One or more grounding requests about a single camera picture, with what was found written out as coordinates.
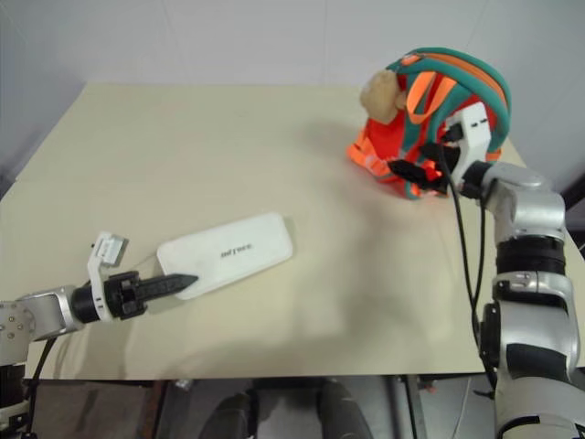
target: teddy bear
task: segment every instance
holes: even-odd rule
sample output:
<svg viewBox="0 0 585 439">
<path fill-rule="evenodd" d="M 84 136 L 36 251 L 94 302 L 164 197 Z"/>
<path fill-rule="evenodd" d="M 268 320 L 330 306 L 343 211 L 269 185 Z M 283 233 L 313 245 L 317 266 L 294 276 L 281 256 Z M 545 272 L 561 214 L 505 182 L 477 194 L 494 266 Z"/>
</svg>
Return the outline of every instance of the teddy bear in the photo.
<svg viewBox="0 0 585 439">
<path fill-rule="evenodd" d="M 363 88 L 359 101 L 367 116 L 379 123 L 388 124 L 406 106 L 406 92 L 399 86 L 396 73 L 382 70 L 376 73 Z"/>
</svg>

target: table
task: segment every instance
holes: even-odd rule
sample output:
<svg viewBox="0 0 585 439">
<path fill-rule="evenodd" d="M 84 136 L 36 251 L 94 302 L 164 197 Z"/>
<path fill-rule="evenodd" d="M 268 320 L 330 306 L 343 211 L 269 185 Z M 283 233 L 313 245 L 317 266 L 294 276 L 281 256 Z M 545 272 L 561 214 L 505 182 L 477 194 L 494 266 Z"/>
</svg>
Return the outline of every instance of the table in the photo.
<svg viewBox="0 0 585 439">
<path fill-rule="evenodd" d="M 0 203 L 3 299 L 86 282 L 100 230 L 130 239 L 120 271 L 142 277 L 160 273 L 160 243 L 267 211 L 286 218 L 295 250 L 198 299 L 168 297 L 143 316 L 60 338 L 43 377 L 481 370 L 452 202 L 397 197 L 346 159 L 365 120 L 357 95 L 88 85 Z M 503 159 L 522 163 L 509 142 Z M 462 203 L 476 267 L 479 209 Z M 495 273 L 487 226 L 480 309 Z M 585 334 L 585 265 L 571 240 L 566 252 Z M 31 346 L 28 374 L 41 349 Z"/>
</svg>

